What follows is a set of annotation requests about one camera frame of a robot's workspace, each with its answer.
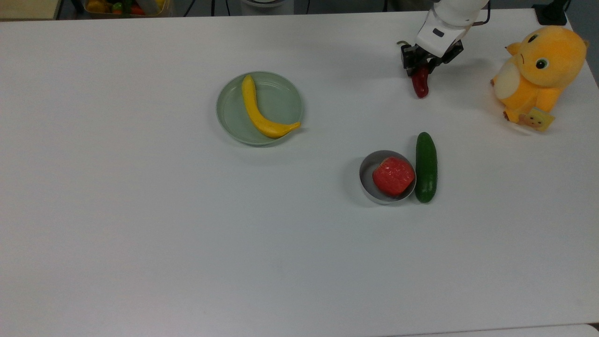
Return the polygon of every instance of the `plate rim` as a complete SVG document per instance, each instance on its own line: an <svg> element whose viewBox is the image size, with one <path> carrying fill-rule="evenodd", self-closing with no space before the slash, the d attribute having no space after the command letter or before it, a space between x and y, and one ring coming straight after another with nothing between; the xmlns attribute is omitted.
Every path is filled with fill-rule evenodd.
<svg viewBox="0 0 599 337"><path fill-rule="evenodd" d="M260 70L260 71L250 71L250 72L248 72L248 73L244 73L244 74L241 74L241 75L239 75L239 76L235 76L233 79L231 79L230 81L228 81L228 82L227 82L227 83L226 83L226 84L225 84L225 85L222 87L222 89L220 90L219 96L218 96L218 98L216 99L216 117L217 117L217 119L218 119L218 121L219 121L219 124L220 124L220 126L223 128L223 130L225 130L225 132L226 132L226 133L227 133L229 136L231 136L231 138L233 138L234 140L236 140L236 141L238 141L238 142L240 142L240 143L247 144L247 145L252 145L252 146L265 146L265 145L271 145L271 144L273 144L273 143L280 142L280 141L282 141L283 139L286 139L286 138L288 137L288 135L289 135L289 134L286 134L286 135L284 135L283 137L269 139L269 140L267 140L267 141L265 141L265 142L252 142L252 141L248 141L248 140L242 139L241 137L237 136L236 134L234 134L233 132L231 132L229 129L227 129L227 127L225 126L225 125L226 125L226 123L225 123L225 121L222 119L222 116L221 116L221 115L224 115L224 111L225 111L224 109L222 109L222 110L223 110L223 113L222 113L222 114L221 114L221 113L219 113L219 106L222 104L222 103L221 103L221 100L222 100L222 97L223 97L223 95L224 95L225 88L227 88L227 86L229 86L231 83L233 83L233 82L237 81L237 80L238 80L238 79L240 79L240 78L243 78L243 77L245 77L245 76L247 76L247 75L251 75L251 74L257 74L257 73L269 74L269 75L272 75L272 76L275 76L275 77L279 77L279 78L283 79L285 82L288 82L288 83L291 85L291 89L292 89L293 91L295 91L295 93L297 94L297 97L299 98L299 117L298 117L298 122L301 122L301 121L303 120L303 117L304 117L304 100L303 100L303 98L302 98L302 96L301 96L301 94L300 94L300 91L299 91L299 90L297 89L297 87L296 87L296 86L293 84L293 82L291 82L291 81L290 81L289 79L287 79L285 76L281 76L281 75L279 75L279 74L277 74L277 73L274 73L274 72L272 72L272 71L262 71L262 70Z"/></svg>

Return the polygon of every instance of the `yellow banana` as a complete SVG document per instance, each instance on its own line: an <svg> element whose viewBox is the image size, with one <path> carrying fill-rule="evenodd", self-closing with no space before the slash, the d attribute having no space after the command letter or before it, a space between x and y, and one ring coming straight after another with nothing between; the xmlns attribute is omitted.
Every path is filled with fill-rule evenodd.
<svg viewBox="0 0 599 337"><path fill-rule="evenodd" d="M281 138L292 130L300 127L300 122L293 124L281 124L266 119L260 110L256 101L256 84L250 75L246 75L241 83L241 92L243 93L243 103L246 105L247 114L254 126L263 135L271 138Z"/></svg>

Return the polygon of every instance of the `black stand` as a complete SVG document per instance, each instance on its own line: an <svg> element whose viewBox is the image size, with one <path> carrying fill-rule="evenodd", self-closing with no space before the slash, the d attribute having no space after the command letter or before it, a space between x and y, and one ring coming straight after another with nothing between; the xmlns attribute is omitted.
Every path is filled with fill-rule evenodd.
<svg viewBox="0 0 599 337"><path fill-rule="evenodd" d="M554 0L549 5L533 5L537 20L544 26L564 26L567 22L564 5L568 0Z"/></svg>

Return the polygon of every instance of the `metal bowl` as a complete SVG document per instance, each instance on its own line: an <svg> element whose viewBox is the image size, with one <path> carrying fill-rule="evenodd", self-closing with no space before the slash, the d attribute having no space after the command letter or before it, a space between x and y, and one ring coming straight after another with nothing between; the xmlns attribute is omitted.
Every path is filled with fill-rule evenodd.
<svg viewBox="0 0 599 337"><path fill-rule="evenodd" d="M373 181L373 172L385 159L389 157L399 158L410 164L410 167L414 171L415 175L414 181L412 181L411 184L408 185L406 190L403 191L397 197L390 197L385 193L381 192L381 190L379 190L378 187L376 187ZM406 157L394 151L380 150L373 152L367 155L366 158L364 158L364 160L362 161L362 165L360 165L360 182L362 185L362 190L371 201L377 204L391 204L407 198L414 191L417 178L418 177L416 177L416 170L414 170L414 167L410 163L410 161Z"/></svg>

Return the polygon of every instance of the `cucumber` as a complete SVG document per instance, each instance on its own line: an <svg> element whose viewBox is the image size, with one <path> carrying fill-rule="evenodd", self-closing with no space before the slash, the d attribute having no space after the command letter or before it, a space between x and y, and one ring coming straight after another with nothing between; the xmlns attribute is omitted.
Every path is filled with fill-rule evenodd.
<svg viewBox="0 0 599 337"><path fill-rule="evenodd" d="M416 198L428 203L437 192L437 148L431 135L420 133L416 141Z"/></svg>

